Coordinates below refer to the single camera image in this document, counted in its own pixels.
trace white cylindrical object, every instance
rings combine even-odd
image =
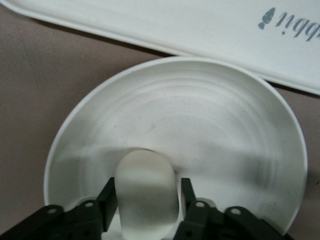
[[[160,240],[175,226],[179,199],[169,161],[150,150],[127,154],[115,172],[121,231],[127,240]]]

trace gray lettering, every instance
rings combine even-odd
[[[306,40],[306,42],[310,41],[319,29],[320,29],[319,23],[315,23],[315,22],[311,23],[310,26],[305,30],[305,35],[309,36],[309,38]]]
[[[291,26],[292,21],[294,20],[294,18],[295,18],[295,15],[291,15],[290,17],[287,18],[287,19],[289,19],[289,21],[288,21],[287,24],[285,25],[285,28],[286,28],[286,29]]]
[[[285,20],[286,16],[287,16],[286,12],[282,13],[280,16],[280,18],[281,18],[280,21],[275,26],[279,27],[282,24],[282,22]]]
[[[295,38],[300,35],[300,33],[305,29],[305,27],[308,25],[309,22],[310,22],[309,20],[306,20],[304,18],[300,18],[296,21],[296,23],[293,26],[293,31],[297,32],[296,35],[294,36]]]

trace white plate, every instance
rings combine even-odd
[[[284,99],[239,67],[169,57],[115,75],[71,112],[48,156],[45,203],[69,210],[97,196],[139,148],[168,156],[220,211],[243,206],[282,234],[303,198],[306,147]],[[117,221],[108,234],[119,239]]]
[[[320,95],[319,0],[0,3],[32,18],[146,48],[219,59],[269,81]]]

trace bolt hole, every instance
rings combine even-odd
[[[94,205],[94,203],[92,201],[87,202],[84,206],[86,208],[92,207]]]
[[[202,201],[198,201],[196,204],[195,204],[196,207],[198,208],[204,208],[205,207],[205,204],[202,202]]]
[[[232,208],[231,213],[234,215],[241,215],[241,211],[237,208]]]
[[[54,214],[56,211],[57,211],[56,208],[51,208],[51,209],[48,210],[47,213],[48,213],[48,214]]]
[[[83,236],[84,237],[88,237],[90,235],[90,231],[89,230],[86,230],[84,233],[83,233]]]
[[[185,235],[186,235],[188,238],[190,238],[190,237],[192,237],[193,233],[192,233],[192,231],[186,231],[186,232],[185,232]]]

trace gray tabletop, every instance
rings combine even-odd
[[[44,205],[47,155],[76,104],[120,71],[167,56],[0,5],[0,234]],[[308,153],[305,195],[289,233],[320,239],[320,99],[276,89],[293,109]]]

